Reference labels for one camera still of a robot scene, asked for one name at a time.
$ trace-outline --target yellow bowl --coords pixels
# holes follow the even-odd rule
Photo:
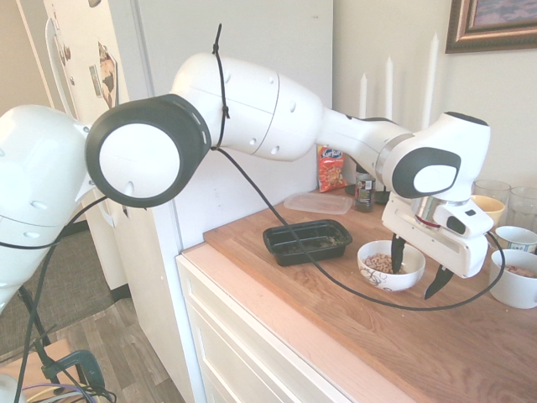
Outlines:
[[[494,221],[494,227],[498,225],[498,221],[505,210],[505,205],[496,199],[488,196],[473,195],[472,200]]]

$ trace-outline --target clear plastic lid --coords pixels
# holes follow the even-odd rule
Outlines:
[[[296,193],[284,201],[284,206],[301,212],[345,214],[352,206],[351,197],[323,195],[322,193]]]

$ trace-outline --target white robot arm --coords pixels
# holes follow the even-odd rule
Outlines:
[[[296,160],[322,144],[348,153],[393,191],[386,227],[461,277],[480,270],[483,234],[493,225],[470,200],[489,140],[483,121],[446,113],[410,133],[386,119],[326,109],[270,69],[225,58],[222,65],[231,115],[222,139],[221,78],[215,56],[205,54],[185,62],[170,94],[115,107],[91,129],[46,107],[2,116],[0,242],[54,241],[93,182],[126,206],[167,202],[219,143],[272,160]],[[0,312],[44,253],[0,246]]]
[[[207,54],[183,64],[169,95],[124,104],[95,122],[86,160],[105,194],[135,207],[169,200],[219,143],[271,160],[296,160],[321,144],[348,153],[393,191],[383,215],[387,228],[461,277],[481,269],[483,234],[493,221],[470,195],[487,153],[486,123],[445,113],[411,133],[386,119],[324,108],[315,94],[270,69],[225,58],[222,67],[231,116],[222,139],[221,77]],[[167,189],[148,192],[158,172],[166,172],[159,184]]]

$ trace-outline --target white candle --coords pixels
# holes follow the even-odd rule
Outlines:
[[[427,82],[425,84],[425,100],[423,104],[423,118],[421,128],[427,128],[430,122],[430,110],[433,103],[433,90],[435,89],[436,60],[438,59],[438,35],[435,33],[430,42],[429,65],[427,69]]]
[[[368,99],[368,79],[366,78],[366,73],[363,73],[362,79],[360,80],[360,110],[358,112],[358,117],[360,119],[366,118],[366,102]]]
[[[386,62],[386,113],[385,117],[392,120],[392,106],[394,102],[394,63],[388,57]]]

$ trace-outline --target orange snack bag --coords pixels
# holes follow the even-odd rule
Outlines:
[[[345,155],[336,149],[317,147],[317,168],[319,172],[319,191],[331,191],[346,186],[343,179]]]

